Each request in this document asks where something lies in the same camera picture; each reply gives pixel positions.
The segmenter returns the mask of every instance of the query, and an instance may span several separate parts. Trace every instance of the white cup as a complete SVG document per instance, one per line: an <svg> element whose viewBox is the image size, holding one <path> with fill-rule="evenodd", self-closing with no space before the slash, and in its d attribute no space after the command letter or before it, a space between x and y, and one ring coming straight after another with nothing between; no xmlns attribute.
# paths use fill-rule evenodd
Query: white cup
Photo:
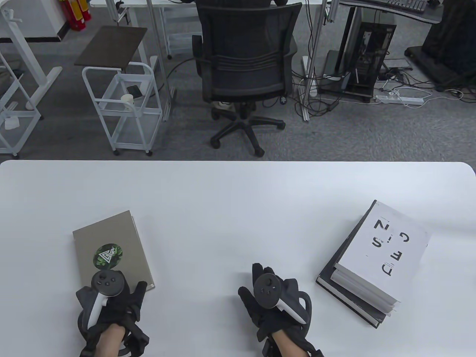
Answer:
<svg viewBox="0 0 476 357"><path fill-rule="evenodd" d="M124 94L122 97L120 97L120 100L134 106L134 97L132 94Z"/></svg>

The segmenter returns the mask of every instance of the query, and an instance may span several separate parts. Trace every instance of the black mesh chair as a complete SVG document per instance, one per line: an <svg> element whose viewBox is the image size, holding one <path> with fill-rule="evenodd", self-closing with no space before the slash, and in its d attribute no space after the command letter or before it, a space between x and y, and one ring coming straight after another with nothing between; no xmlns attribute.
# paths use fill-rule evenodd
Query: black mesh chair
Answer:
<svg viewBox="0 0 476 357"><path fill-rule="evenodd" d="M222 137L243 129L255 155L262 157L265 152L252 127L286 127L282 120L251 116L251 112L257 101L292 93L291 60L298 50L292 33L301 5L264 9L197 5L203 39L193 36L192 48L203 99L235 104L235 111L212 109L213 119L232 120L211 138L213 148L220 147Z"/></svg>

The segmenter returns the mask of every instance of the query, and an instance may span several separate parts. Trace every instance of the green leaf sticker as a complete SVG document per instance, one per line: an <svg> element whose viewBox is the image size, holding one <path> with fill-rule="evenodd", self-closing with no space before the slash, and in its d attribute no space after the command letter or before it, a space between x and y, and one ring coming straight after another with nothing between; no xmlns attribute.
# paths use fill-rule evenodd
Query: green leaf sticker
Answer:
<svg viewBox="0 0 476 357"><path fill-rule="evenodd" d="M100 270L114 268L122 258L122 248L114 243L108 243L96 250L93 264Z"/></svg>

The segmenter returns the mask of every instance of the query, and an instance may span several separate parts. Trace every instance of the power strip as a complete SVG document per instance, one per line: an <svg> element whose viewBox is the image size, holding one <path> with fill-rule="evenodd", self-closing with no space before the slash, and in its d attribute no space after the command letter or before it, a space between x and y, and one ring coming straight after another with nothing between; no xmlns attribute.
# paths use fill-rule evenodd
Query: power strip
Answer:
<svg viewBox="0 0 476 357"><path fill-rule="evenodd" d="M399 97L397 95L375 96L377 100L384 104L406 104L406 105L423 105L423 98Z"/></svg>
<svg viewBox="0 0 476 357"><path fill-rule="evenodd" d="M309 77L309 74L306 73L307 61L309 61L309 56L302 56L302 67L304 68L304 73L306 74L306 77ZM309 95L314 98L317 97L317 81L315 79L313 79L311 82L311 91L309 92Z"/></svg>

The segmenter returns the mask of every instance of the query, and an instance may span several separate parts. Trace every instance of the book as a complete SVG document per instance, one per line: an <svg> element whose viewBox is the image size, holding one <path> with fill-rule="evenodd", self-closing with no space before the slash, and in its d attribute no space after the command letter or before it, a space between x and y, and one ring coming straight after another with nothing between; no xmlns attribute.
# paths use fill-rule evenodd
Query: book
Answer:
<svg viewBox="0 0 476 357"><path fill-rule="evenodd" d="M131 292L142 280L147 290L155 287L130 211L75 230L73 238L82 286L90 286L99 270L114 269L122 271Z"/></svg>
<svg viewBox="0 0 476 357"><path fill-rule="evenodd" d="M384 312L387 316L390 316L391 312L395 310L395 305L389 305L380 296L374 294L367 288L360 286L356 281L354 281L352 278L349 278L340 270L334 270L330 278L332 281L335 281L340 286L350 291L352 294L358 296L373 307Z"/></svg>
<svg viewBox="0 0 476 357"><path fill-rule="evenodd" d="M334 268L335 263L341 258L341 256L346 251L349 244L352 242L355 234L365 221L368 213L372 209L373 205L376 203L372 203L372 206L367 211L367 213L362 217L362 219L357 223L355 228L346 238L346 240L342 243L340 248L335 252L331 260L326 264L324 269L320 272L319 276L317 277L316 282L331 293L334 297L340 300L343 304L349 307L352 311L362 317L365 321L371 324L373 327L377 328L385 319L385 313L381 312L371 304L367 303L363 299L359 298L358 296L352 294L350 291L346 290L344 287L337 284L335 281L332 281L331 276L332 273L336 270Z"/></svg>
<svg viewBox="0 0 476 357"><path fill-rule="evenodd" d="M335 268L393 306L407 293L429 239L423 226L374 201Z"/></svg>

